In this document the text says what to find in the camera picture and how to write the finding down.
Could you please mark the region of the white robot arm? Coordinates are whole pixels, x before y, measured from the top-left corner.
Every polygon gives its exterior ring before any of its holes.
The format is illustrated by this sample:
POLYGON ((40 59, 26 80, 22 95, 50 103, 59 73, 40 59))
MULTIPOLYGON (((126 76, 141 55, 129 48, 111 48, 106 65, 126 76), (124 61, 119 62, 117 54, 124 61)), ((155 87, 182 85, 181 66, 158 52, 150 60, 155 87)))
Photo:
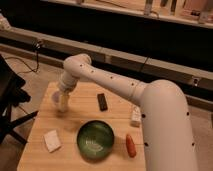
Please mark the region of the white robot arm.
POLYGON ((60 76, 58 109, 86 78, 141 108, 146 171, 198 171, 190 112, 182 90, 168 80, 150 83, 95 68, 86 54, 68 57, 60 76))

